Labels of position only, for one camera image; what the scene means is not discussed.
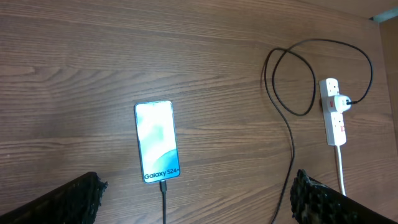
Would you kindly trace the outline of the Samsung Galaxy smartphone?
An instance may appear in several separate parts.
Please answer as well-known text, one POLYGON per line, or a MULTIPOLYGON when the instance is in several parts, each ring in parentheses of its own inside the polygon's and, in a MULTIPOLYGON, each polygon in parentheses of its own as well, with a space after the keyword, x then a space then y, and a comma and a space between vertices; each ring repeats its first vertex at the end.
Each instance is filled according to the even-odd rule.
POLYGON ((172 102, 138 103, 134 112, 144 183, 178 177, 181 170, 172 102))

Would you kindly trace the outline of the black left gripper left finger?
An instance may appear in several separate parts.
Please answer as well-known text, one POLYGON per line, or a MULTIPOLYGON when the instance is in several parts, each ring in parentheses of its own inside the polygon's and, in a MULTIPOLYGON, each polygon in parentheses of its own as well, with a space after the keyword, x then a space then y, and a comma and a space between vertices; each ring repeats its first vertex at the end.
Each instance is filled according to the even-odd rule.
POLYGON ((93 224, 107 187, 96 172, 87 172, 1 215, 1 224, 93 224))

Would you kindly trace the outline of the white power strip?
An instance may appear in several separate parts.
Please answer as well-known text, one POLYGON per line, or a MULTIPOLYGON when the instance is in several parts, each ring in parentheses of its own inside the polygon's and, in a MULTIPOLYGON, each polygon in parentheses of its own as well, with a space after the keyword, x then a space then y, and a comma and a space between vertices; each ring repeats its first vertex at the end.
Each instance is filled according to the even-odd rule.
POLYGON ((338 80, 327 78, 319 82, 327 144, 341 146, 346 143, 343 114, 335 111, 333 97, 341 95, 338 80))

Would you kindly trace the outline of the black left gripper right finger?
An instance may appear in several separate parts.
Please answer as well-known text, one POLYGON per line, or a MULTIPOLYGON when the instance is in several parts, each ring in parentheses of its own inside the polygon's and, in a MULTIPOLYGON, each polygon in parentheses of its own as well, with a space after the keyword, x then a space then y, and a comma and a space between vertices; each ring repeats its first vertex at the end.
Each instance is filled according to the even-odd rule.
POLYGON ((355 202, 300 169, 290 190, 292 217, 299 224, 397 224, 355 202))

